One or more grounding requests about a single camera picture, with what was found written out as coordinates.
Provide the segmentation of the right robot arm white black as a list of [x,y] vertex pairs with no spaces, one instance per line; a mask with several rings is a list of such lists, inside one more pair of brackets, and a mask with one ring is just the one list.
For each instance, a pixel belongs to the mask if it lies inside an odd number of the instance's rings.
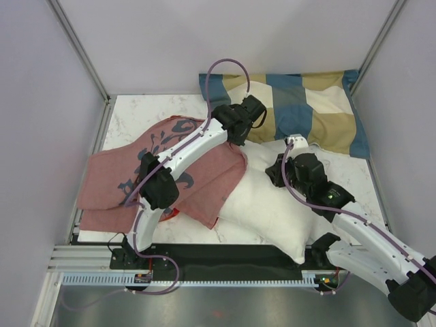
[[287,187],[301,204],[362,246],[353,250],[340,237],[326,233],[311,252],[316,267],[338,266],[360,277],[385,294],[411,322],[435,312],[435,258],[413,250],[376,223],[349,191],[328,180],[315,154],[286,158],[281,153],[265,172],[274,186]]

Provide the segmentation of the white pillow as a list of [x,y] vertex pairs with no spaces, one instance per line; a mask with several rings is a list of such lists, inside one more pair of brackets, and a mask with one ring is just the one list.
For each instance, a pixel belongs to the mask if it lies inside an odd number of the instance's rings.
[[275,163],[276,151],[250,141],[240,149],[247,158],[247,169],[225,200],[219,218],[255,232],[295,263],[303,264],[309,241],[328,232],[337,235],[337,231],[285,187],[272,184],[265,169]]

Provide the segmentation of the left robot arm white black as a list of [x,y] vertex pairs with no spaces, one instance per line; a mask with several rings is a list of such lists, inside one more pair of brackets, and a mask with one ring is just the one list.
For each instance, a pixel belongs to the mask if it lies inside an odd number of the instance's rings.
[[179,197],[176,180],[182,173],[211,149],[229,142],[242,146],[260,119],[266,119],[266,106],[252,95],[241,104],[220,105],[212,108],[209,100],[207,119],[191,134],[157,155],[147,152],[142,156],[140,182],[125,201],[125,206],[137,206],[138,214],[127,235],[131,246],[125,261],[133,268],[143,268],[149,260],[148,249],[153,234],[165,209]]

